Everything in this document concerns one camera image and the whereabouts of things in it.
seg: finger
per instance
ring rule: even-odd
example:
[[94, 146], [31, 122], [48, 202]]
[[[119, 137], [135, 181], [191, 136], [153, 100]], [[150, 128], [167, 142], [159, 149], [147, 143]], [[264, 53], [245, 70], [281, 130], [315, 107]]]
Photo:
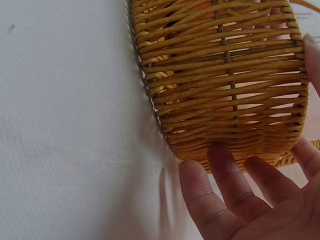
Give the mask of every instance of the finger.
[[226, 146], [211, 146], [207, 156], [227, 208], [244, 223], [250, 223], [271, 209], [266, 202], [254, 195], [232, 152]]
[[186, 207], [204, 239], [228, 240], [243, 227], [213, 192], [200, 163], [183, 161], [179, 166], [179, 177]]
[[[270, 11], [270, 15], [280, 15], [280, 14], [282, 14], [280, 7], [273, 7]], [[287, 28], [285, 22], [270, 26], [270, 29], [285, 29], [285, 28]], [[268, 40], [280, 40], [280, 39], [289, 39], [289, 38], [290, 38], [289, 35], [278, 35], [278, 36], [269, 37]]]
[[304, 137], [300, 138], [291, 152], [308, 180], [320, 171], [320, 151]]
[[305, 68], [308, 77], [320, 96], [320, 47], [317, 40], [309, 33], [304, 36]]
[[249, 158], [244, 168], [273, 207], [300, 191], [293, 181], [259, 157]]

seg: fingernail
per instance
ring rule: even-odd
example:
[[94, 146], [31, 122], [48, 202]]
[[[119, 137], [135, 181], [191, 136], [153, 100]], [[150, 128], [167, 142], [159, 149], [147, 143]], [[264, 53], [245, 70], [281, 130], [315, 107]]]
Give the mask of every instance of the fingernail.
[[303, 37], [304, 41], [308, 41], [309, 43], [316, 45], [319, 47], [319, 43], [317, 42], [317, 40], [314, 38], [314, 36], [312, 36], [310, 33], [306, 33]]

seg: orange object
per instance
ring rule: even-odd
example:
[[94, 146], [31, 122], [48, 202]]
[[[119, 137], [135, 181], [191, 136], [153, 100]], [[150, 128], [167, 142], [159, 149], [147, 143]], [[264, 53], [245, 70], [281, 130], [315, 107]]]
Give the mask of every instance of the orange object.
[[283, 154], [303, 130], [309, 80], [288, 0], [133, 0], [132, 8], [148, 95], [179, 158], [210, 171], [208, 146], [222, 143], [241, 168], [251, 156], [293, 162]]

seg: rattan strand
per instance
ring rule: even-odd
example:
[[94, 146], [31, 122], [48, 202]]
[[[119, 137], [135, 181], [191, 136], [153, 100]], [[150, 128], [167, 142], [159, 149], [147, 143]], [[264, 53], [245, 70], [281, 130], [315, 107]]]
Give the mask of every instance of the rattan strand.
[[208, 146], [223, 143], [241, 168], [251, 156], [280, 164], [302, 132], [309, 83], [287, 0], [132, 0], [132, 23], [148, 95], [179, 158], [209, 171]]

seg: basket handle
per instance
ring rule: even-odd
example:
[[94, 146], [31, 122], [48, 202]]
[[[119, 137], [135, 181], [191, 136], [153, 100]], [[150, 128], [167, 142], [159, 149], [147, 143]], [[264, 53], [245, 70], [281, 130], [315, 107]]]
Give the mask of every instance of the basket handle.
[[308, 9], [312, 9], [320, 14], [320, 8], [318, 8], [317, 6], [311, 4], [310, 2], [307, 2], [305, 0], [289, 0], [289, 2], [292, 4], [298, 4], [298, 5], [304, 6]]

